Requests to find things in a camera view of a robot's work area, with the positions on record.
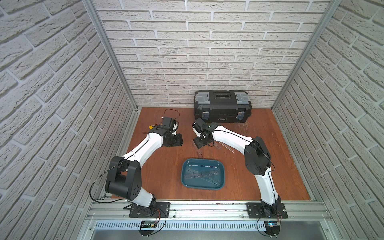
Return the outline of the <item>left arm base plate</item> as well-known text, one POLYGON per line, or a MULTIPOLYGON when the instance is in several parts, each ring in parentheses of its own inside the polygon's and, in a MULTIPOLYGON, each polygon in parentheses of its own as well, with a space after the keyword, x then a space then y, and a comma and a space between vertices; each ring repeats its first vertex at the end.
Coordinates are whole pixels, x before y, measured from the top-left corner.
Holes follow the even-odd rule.
POLYGON ((131 206, 130 218, 168 218, 170 212, 170 202, 156 202, 149 207, 143 207, 136 204, 131 206))

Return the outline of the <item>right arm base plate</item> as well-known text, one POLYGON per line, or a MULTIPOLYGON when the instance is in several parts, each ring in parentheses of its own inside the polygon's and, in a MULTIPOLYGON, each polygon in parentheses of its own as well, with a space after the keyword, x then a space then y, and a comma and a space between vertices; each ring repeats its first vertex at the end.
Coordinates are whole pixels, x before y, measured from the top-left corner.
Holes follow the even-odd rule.
POLYGON ((246 203, 248 216, 250 219, 272 218, 287 219, 288 213, 283 203, 277 203, 272 206, 261 202, 246 203))

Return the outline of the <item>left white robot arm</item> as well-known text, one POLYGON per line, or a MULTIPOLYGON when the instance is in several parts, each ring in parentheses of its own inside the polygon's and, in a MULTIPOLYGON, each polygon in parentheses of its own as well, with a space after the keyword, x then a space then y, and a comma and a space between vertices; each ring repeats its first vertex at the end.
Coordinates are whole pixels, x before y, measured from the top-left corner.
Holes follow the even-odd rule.
POLYGON ((180 147, 183 143, 182 135, 176 131, 152 129, 129 153, 111 159, 105 191, 138 206, 151 207, 155 196, 142 187, 141 168, 157 149, 180 147))

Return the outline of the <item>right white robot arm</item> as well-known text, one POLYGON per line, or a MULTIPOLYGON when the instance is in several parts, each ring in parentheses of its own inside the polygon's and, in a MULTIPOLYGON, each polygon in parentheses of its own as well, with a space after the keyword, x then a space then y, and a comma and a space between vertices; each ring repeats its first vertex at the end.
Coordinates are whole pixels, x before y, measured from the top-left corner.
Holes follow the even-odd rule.
POLYGON ((265 216, 273 217, 278 214, 281 198, 277 193, 272 178, 271 155, 260 137, 246 137, 226 129, 217 123, 206 123, 197 119, 193 124, 197 135, 194 143, 197 148, 213 146, 216 142, 224 143, 238 150, 245 157, 245 166, 258 183, 261 193, 261 211, 265 216))

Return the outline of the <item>clear triangular scale ruler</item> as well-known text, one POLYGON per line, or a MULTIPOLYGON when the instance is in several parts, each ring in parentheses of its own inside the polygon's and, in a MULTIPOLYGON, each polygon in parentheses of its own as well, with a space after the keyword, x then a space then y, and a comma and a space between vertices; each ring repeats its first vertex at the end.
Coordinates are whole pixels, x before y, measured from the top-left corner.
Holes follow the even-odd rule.
POLYGON ((222 143, 222 142, 219 142, 223 147, 225 147, 227 150, 229 150, 230 152, 234 153, 235 150, 233 148, 231 148, 230 146, 228 146, 227 144, 225 143, 222 143))

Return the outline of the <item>clear stencil ruler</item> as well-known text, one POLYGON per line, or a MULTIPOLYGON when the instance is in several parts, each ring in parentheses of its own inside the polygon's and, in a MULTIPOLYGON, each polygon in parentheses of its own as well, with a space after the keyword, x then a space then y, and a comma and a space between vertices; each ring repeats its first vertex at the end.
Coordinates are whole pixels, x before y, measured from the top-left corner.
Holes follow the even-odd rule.
POLYGON ((191 179, 203 179, 206 182, 209 182, 215 186, 219 185, 219 181, 214 178, 214 176, 219 175, 218 170, 212 170, 212 171, 205 171, 205 172, 199 172, 196 170, 187 170, 187 174, 185 175, 185 180, 191 180, 191 179))
POLYGON ((211 171, 205 171, 205 172, 199 172, 197 170, 193 169, 187 169, 186 174, 184 175, 184 179, 189 180, 189 179, 209 179, 214 176, 218 176, 220 174, 220 171, 218 170, 211 170, 211 171))
POLYGON ((221 145, 220 142, 218 142, 218 141, 214 141, 214 147, 215 147, 217 150, 221 150, 221 149, 222 149, 222 145, 221 145))
POLYGON ((201 152, 201 150, 197 147, 196 143, 194 141, 192 141, 192 144, 193 144, 193 147, 195 149, 195 152, 197 153, 198 157, 200 159, 202 159, 204 156, 203 156, 203 153, 201 152))

